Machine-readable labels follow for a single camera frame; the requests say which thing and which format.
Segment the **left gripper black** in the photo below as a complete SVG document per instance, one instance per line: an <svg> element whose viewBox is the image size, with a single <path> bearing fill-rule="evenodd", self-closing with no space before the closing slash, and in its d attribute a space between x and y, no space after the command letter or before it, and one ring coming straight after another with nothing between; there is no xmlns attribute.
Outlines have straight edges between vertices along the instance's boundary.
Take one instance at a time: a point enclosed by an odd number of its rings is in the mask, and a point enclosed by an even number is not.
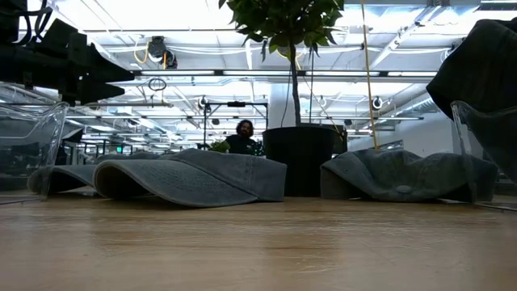
<svg viewBox="0 0 517 291"><path fill-rule="evenodd" d="M0 82L55 89L65 102L96 103L123 95L123 88L106 83L134 78L131 71L104 58L93 44L87 48L86 36L59 19L40 42L0 41Z"/></svg>

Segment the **light blue-grey cap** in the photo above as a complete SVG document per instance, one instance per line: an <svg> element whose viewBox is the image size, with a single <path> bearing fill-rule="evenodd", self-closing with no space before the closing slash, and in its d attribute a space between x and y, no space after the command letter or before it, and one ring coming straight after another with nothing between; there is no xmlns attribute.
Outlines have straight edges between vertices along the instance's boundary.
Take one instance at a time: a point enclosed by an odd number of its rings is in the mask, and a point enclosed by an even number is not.
<svg viewBox="0 0 517 291"><path fill-rule="evenodd" d="M386 202L492 200L498 168L472 155L357 150L321 165L321 196Z"/></svg>
<svg viewBox="0 0 517 291"><path fill-rule="evenodd" d="M27 188L34 193L48 194L66 192L83 187L94 187L95 168L107 160L157 159L159 154L138 152L131 155L103 155L86 165L60 165L42 167L34 171L27 180Z"/></svg>
<svg viewBox="0 0 517 291"><path fill-rule="evenodd" d="M177 205L215 208L281 202L287 166L246 154L189 149L154 159L106 160L94 187L106 198L152 194Z"/></svg>

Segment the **dark charcoal cap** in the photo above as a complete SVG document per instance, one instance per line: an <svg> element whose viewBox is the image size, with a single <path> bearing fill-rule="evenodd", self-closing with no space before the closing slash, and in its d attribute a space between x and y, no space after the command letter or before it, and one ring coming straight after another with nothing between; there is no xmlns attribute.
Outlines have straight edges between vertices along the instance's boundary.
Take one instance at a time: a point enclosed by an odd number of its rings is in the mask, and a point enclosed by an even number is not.
<svg viewBox="0 0 517 291"><path fill-rule="evenodd" d="M517 184L517 17L477 21L427 92L450 119L459 106L483 150Z"/></svg>

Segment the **clear plastic bin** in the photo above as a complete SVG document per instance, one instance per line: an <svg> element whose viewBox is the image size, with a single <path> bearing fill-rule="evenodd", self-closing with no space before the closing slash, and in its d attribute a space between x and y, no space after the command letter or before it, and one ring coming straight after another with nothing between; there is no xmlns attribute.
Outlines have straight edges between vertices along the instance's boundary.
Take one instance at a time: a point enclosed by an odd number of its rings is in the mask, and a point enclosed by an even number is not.
<svg viewBox="0 0 517 291"><path fill-rule="evenodd" d="M517 107L479 112L451 104L473 204L517 213Z"/></svg>
<svg viewBox="0 0 517 291"><path fill-rule="evenodd" d="M0 103L0 205L47 197L68 107Z"/></svg>

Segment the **black rig stand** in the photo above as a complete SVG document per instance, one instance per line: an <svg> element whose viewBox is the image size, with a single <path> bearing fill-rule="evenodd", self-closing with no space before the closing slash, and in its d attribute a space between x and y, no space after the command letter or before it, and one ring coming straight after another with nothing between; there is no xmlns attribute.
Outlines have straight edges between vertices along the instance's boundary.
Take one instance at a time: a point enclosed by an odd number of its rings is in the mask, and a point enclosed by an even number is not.
<svg viewBox="0 0 517 291"><path fill-rule="evenodd" d="M214 105L215 108L212 109L210 113L208 113L208 107L211 107L212 105ZM221 106L225 106L225 107L228 107L228 108L244 108L244 107L247 107L247 106L251 106L266 121L266 127L268 127L268 125L269 125L269 108L268 108L268 103L255 103L255 102L243 102L243 101L209 103L208 101L204 101L204 108L203 108L203 122L204 122L204 127L203 127L203 143L201 144L201 147L200 147L202 150L206 150L208 148L208 144L207 144L207 120ZM265 113L262 113L261 111L259 111L258 110L258 106L264 106L265 107Z"/></svg>

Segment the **person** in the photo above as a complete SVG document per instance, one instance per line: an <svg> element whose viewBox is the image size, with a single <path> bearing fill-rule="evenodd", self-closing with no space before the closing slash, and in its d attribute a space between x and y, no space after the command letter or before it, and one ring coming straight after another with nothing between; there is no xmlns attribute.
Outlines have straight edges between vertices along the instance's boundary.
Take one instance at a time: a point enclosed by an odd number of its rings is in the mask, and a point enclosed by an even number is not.
<svg viewBox="0 0 517 291"><path fill-rule="evenodd" d="M241 120L236 127L236 133L227 136L225 141L229 144L231 154L252 154L256 155L259 144L252 139L254 126L250 120Z"/></svg>

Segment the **long ceiling light strip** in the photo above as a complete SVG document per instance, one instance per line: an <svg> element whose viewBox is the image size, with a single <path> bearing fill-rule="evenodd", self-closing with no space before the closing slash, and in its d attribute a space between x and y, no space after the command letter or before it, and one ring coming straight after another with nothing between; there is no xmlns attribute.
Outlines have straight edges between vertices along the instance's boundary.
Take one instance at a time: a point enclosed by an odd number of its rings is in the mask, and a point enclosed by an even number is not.
<svg viewBox="0 0 517 291"><path fill-rule="evenodd" d="M246 77L279 77L288 76L288 70L134 70L136 76L246 76ZM298 70L298 76L314 77L409 77L430 78L436 75L433 71L354 71L354 70Z"/></svg>

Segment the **small tree in black pot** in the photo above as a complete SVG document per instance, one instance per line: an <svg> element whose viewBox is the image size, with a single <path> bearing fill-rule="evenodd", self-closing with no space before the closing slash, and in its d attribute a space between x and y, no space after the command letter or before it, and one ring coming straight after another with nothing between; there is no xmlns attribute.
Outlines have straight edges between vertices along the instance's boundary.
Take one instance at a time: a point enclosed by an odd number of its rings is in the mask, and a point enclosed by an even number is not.
<svg viewBox="0 0 517 291"><path fill-rule="evenodd" d="M331 159L335 134L301 122L296 47L303 44L313 56L321 46L334 44L332 31L345 0L218 0L218 6L233 12L230 22L237 33L260 43L263 57L287 50L295 124L266 130L264 150L267 158L288 167L285 196L319 196L320 166Z"/></svg>

